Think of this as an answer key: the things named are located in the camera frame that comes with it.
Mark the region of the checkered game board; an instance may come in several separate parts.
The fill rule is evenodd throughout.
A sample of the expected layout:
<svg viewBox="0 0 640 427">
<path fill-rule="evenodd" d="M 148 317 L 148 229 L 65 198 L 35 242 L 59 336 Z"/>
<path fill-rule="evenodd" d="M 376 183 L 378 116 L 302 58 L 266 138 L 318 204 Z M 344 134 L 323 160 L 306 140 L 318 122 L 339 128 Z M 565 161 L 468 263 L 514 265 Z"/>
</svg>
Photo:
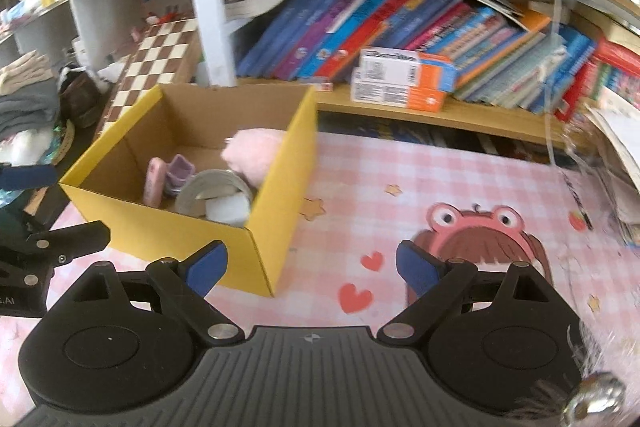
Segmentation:
<svg viewBox="0 0 640 427">
<path fill-rule="evenodd" d="M 202 57 L 198 21 L 173 20 L 152 26 L 128 57 L 105 105 L 94 139 L 159 84 L 190 83 Z"/>
</svg>

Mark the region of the orange white box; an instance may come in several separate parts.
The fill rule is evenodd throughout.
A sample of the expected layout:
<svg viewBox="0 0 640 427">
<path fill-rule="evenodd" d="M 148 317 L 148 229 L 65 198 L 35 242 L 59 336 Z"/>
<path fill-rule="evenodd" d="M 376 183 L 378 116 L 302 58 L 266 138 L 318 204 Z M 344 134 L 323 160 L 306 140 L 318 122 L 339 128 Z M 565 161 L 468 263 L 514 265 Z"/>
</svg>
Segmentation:
<svg viewBox="0 0 640 427">
<path fill-rule="evenodd" d="M 418 51 L 367 48 L 360 52 L 360 78 L 408 88 L 451 93 L 458 71 L 448 58 Z"/>
<path fill-rule="evenodd" d="M 355 68 L 352 71 L 350 99 L 353 102 L 417 110 L 423 113 L 437 113 L 444 105 L 446 98 L 446 92 L 367 80 L 361 76 L 360 68 Z"/>
</svg>

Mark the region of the stack of papers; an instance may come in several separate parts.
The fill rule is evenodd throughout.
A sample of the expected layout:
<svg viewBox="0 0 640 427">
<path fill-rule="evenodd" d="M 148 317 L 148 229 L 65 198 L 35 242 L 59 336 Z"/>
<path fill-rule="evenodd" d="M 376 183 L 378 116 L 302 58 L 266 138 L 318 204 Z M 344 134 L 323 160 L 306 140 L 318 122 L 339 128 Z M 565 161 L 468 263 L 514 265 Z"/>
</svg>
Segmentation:
<svg viewBox="0 0 640 427">
<path fill-rule="evenodd" d="M 624 243 L 639 249 L 639 106 L 603 88 L 586 106 L 600 156 L 596 173 Z"/>
</svg>

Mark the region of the wooden bookshelf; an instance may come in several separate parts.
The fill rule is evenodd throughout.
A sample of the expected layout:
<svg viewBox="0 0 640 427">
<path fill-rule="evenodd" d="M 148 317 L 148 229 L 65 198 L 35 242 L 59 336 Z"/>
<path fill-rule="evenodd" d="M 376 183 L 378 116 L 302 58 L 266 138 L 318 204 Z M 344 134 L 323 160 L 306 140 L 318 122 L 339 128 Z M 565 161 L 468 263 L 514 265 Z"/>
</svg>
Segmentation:
<svg viewBox="0 0 640 427">
<path fill-rule="evenodd" d="M 562 145 L 605 16 L 631 0 L 192 0 L 213 84 L 303 83 L 323 112 Z"/>
</svg>

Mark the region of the row of books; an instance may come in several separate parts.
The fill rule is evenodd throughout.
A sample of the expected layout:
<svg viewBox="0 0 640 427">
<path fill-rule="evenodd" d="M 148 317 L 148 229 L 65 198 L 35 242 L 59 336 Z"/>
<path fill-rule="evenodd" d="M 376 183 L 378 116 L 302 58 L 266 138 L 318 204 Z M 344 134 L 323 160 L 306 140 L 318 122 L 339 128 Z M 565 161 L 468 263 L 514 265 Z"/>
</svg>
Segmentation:
<svg viewBox="0 0 640 427">
<path fill-rule="evenodd" d="M 387 48 L 448 58 L 447 98 L 464 103 L 567 120 L 603 88 L 639 100 L 638 40 L 583 5 L 558 22 L 504 0 L 238 0 L 227 13 L 268 20 L 236 61 L 241 77 L 350 88 L 360 52 Z"/>
</svg>

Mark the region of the yellow cardboard box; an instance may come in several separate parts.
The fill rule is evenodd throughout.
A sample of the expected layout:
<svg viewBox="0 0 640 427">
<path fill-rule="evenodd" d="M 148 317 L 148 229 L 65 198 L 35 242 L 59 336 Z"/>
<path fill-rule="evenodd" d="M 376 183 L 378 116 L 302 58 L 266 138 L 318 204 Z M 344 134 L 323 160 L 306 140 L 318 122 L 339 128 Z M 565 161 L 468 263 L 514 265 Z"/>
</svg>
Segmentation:
<svg viewBox="0 0 640 427">
<path fill-rule="evenodd" d="M 239 217 L 214 208 L 232 195 L 221 178 L 246 168 L 222 157 L 242 130 L 280 130 L 283 140 L 260 183 L 250 182 L 250 208 Z M 299 211 L 314 170 L 316 95 L 292 83 L 201 88 L 166 84 L 143 95 L 103 131 L 61 180 L 63 190 L 88 221 L 111 230 L 111 246 L 145 261 L 186 259 L 211 241 L 228 248 L 222 285 L 262 297 L 276 295 Z M 158 207 L 143 202 L 154 158 L 186 158 L 195 174 L 176 197 Z"/>
</svg>

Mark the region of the upper orange white box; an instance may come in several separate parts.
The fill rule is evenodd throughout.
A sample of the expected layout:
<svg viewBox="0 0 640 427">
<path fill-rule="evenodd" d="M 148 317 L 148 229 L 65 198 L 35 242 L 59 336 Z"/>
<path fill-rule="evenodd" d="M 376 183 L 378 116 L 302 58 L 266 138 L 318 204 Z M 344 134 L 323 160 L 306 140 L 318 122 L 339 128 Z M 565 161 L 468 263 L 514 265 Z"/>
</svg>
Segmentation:
<svg viewBox="0 0 640 427">
<path fill-rule="evenodd" d="M 408 88 L 451 93 L 458 71 L 448 58 L 418 51 L 367 48 L 360 52 L 360 78 Z"/>
</svg>

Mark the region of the clear tape roll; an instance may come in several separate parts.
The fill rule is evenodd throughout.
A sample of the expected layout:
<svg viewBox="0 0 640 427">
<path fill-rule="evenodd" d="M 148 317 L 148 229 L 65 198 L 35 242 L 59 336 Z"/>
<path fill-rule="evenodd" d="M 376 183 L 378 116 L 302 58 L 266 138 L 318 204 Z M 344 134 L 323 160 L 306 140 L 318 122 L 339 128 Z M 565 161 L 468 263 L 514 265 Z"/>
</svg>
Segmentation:
<svg viewBox="0 0 640 427">
<path fill-rule="evenodd" d="M 175 212 L 179 215 L 207 220 L 205 217 L 206 199 L 228 196 L 238 192 L 247 197 L 250 201 L 250 209 L 252 209 L 253 191 L 240 176 L 230 170 L 205 170 L 192 176 L 184 184 L 175 200 Z"/>
</svg>

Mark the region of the lower orange white box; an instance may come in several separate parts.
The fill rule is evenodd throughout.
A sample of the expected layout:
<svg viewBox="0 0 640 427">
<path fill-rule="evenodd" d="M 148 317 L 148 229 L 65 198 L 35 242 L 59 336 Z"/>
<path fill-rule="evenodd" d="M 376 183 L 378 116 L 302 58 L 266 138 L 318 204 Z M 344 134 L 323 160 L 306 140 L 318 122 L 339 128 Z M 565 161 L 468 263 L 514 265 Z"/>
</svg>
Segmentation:
<svg viewBox="0 0 640 427">
<path fill-rule="evenodd" d="M 350 99 L 353 102 L 417 110 L 423 113 L 437 113 L 444 105 L 446 98 L 446 92 L 367 80 L 361 76 L 360 68 L 355 68 L 352 71 Z"/>
</svg>

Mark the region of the black pencil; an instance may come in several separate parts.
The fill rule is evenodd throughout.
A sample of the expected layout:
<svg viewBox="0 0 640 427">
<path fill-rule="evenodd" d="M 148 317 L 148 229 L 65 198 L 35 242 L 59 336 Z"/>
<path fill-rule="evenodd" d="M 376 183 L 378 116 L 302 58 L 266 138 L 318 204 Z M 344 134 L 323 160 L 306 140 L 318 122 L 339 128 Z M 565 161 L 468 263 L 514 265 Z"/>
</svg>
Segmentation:
<svg viewBox="0 0 640 427">
<path fill-rule="evenodd" d="M 594 230 L 592 220 L 590 219 L 586 206 L 582 202 L 582 198 L 577 192 L 575 184 L 563 169 L 559 170 L 559 174 L 567 188 L 568 193 L 570 193 L 570 198 L 574 202 L 575 206 L 575 208 L 573 210 L 570 210 L 570 212 L 568 213 L 568 221 L 570 221 L 570 226 L 577 232 L 592 232 Z"/>
</svg>

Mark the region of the pink plush toy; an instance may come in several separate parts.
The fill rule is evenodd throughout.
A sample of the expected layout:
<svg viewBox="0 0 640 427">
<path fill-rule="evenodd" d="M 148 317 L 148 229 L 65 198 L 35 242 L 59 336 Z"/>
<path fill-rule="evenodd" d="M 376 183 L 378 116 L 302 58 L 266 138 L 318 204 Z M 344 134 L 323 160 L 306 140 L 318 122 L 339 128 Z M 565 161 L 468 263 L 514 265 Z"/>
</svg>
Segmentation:
<svg viewBox="0 0 640 427">
<path fill-rule="evenodd" d="M 286 132 L 277 129 L 243 129 L 226 141 L 221 159 L 252 187 L 264 183 L 276 159 Z"/>
</svg>

